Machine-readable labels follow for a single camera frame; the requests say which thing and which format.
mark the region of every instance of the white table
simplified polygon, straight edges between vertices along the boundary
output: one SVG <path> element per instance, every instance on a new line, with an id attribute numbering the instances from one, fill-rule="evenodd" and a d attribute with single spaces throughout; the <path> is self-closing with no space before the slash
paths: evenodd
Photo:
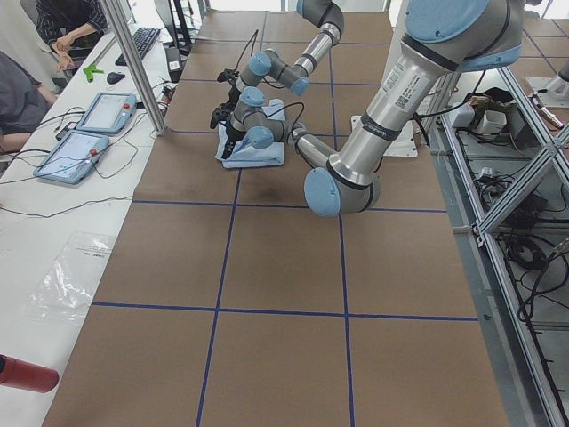
<path id="1" fill-rule="evenodd" d="M 111 38 L 112 35 L 105 35 L 85 63 L 90 63 Z M 87 83 L 83 71 L 80 70 L 69 82 L 47 117 L 65 113 L 71 107 L 86 109 L 98 92 L 137 93 L 128 69 L 114 64 L 119 54 L 120 49 L 115 43 L 99 62 L 98 68 L 107 73 L 124 72 L 127 75 L 125 79 L 110 87 L 106 75 L 96 74 L 94 81 Z M 155 43 L 143 63 L 152 85 L 168 79 L 164 49 L 159 41 Z M 160 91 L 161 87 L 155 89 L 156 94 Z M 65 122 L 76 120 L 78 116 L 74 117 L 66 118 Z M 53 129 L 59 122 L 60 120 L 55 120 L 50 125 L 38 129 L 24 149 L 52 149 L 57 143 Z M 92 173 L 75 187 L 38 179 L 2 185 L 1 182 L 32 176 L 34 168 L 16 160 L 0 179 L 0 203 L 5 208 L 15 211 L 51 214 L 81 205 L 88 200 L 129 197 L 140 180 L 155 137 L 148 117 L 144 117 L 128 137 L 128 140 L 139 148 L 139 153 L 132 164 L 108 180 L 102 180 L 96 173 Z M 132 153 L 133 147 L 123 141 L 118 142 L 101 158 L 98 165 L 100 172 L 113 173 L 129 161 Z M 31 163 L 38 164 L 40 157 L 32 157 L 36 154 L 27 153 L 22 156 L 28 158 Z M 29 218 L 0 211 L 1 354 L 53 367 L 60 375 L 63 373 L 80 328 L 62 323 L 34 321 L 25 316 L 24 306 L 72 233 L 84 231 L 116 236 L 130 203 L 130 200 L 108 201 L 82 207 L 51 219 Z M 0 386 L 0 427 L 41 425 L 54 395 L 55 391 L 40 394 Z"/>

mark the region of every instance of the person's hand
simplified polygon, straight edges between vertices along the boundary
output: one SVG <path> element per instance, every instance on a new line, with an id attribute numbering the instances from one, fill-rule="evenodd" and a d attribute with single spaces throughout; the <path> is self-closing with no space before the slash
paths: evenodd
<path id="1" fill-rule="evenodd" d="M 74 42 L 75 38 L 69 33 L 57 39 L 55 42 L 55 49 L 57 51 L 67 52 Z"/>
<path id="2" fill-rule="evenodd" d="M 74 67 L 75 63 L 66 52 L 60 52 L 60 63 L 57 64 L 57 72 L 64 71 L 69 67 Z"/>

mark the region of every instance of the tablet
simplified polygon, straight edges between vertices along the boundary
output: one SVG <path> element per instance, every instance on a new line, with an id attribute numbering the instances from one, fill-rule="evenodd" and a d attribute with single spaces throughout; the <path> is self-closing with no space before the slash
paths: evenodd
<path id="1" fill-rule="evenodd" d="M 132 93 L 98 93 L 77 126 L 78 131 L 116 135 L 136 108 Z"/>
<path id="2" fill-rule="evenodd" d="M 34 176 L 77 184 L 87 176 L 108 149 L 108 136 L 69 131 L 34 171 Z"/>

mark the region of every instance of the keyboard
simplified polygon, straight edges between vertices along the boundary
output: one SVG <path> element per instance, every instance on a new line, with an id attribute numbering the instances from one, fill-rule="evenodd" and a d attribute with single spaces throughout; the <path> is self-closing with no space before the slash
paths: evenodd
<path id="1" fill-rule="evenodd" d="M 144 59 L 156 39 L 160 34 L 160 30 L 158 28 L 147 28 L 142 27 L 136 30 L 136 32 L 132 35 L 132 39 L 134 40 L 134 44 L 136 45 L 136 50 L 139 51 L 139 55 L 141 59 Z M 118 57 L 115 61 L 115 65 L 119 66 L 126 66 L 126 61 L 124 60 L 124 55 Z"/>

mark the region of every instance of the label sticker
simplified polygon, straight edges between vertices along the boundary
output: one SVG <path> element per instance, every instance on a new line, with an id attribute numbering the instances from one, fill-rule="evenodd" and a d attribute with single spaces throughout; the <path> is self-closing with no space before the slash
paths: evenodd
<path id="1" fill-rule="evenodd" d="M 399 78 L 405 73 L 405 66 L 401 62 L 396 62 L 395 66 L 391 70 L 388 75 L 388 78 L 385 80 L 385 83 L 381 86 L 383 92 L 389 93 L 391 89 L 397 84 Z"/>
<path id="2" fill-rule="evenodd" d="M 409 76 L 406 82 L 402 82 L 404 89 L 395 102 L 395 106 L 405 113 L 410 112 L 415 103 L 421 101 L 422 94 L 429 84 L 430 80 L 419 74 Z"/>

